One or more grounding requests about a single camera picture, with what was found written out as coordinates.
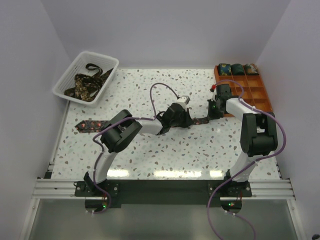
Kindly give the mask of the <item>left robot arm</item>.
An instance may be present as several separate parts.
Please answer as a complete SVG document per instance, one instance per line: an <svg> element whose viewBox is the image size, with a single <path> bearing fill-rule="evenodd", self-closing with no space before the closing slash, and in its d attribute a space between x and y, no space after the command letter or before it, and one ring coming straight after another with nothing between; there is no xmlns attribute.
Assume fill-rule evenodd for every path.
<svg viewBox="0 0 320 240"><path fill-rule="evenodd" d="M163 135L173 127L187 128L193 120L190 117L186 102L172 103L164 113L155 119L133 117L124 109L109 120L102 131L97 134L102 143L102 153L91 171L84 176L86 191L92 196L99 196L104 190L104 182L112 162L138 134Z"/></svg>

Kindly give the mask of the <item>navy floral paisley tie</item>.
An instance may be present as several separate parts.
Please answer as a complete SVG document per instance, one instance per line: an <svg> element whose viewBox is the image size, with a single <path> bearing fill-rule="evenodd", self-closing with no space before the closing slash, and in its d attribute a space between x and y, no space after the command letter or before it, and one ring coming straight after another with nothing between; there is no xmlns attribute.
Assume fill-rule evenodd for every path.
<svg viewBox="0 0 320 240"><path fill-rule="evenodd" d="M208 124L210 120L207 117L193 118L192 125ZM99 133L107 125L108 120L82 120L75 125L79 133Z"/></svg>

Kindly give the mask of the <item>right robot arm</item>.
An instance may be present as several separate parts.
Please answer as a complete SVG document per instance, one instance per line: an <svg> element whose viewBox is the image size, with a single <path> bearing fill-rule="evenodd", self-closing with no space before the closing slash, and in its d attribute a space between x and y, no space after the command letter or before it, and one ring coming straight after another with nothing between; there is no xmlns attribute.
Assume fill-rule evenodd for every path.
<svg viewBox="0 0 320 240"><path fill-rule="evenodd" d="M231 179L222 185L223 192L233 197L241 190L240 183L249 180L258 159L268 156L277 149L276 122L273 113L259 112L241 97L233 95L228 84L214 84L210 91L213 96L208 100L209 120L217 120L225 114L231 114L241 121L241 153L229 170Z"/></svg>

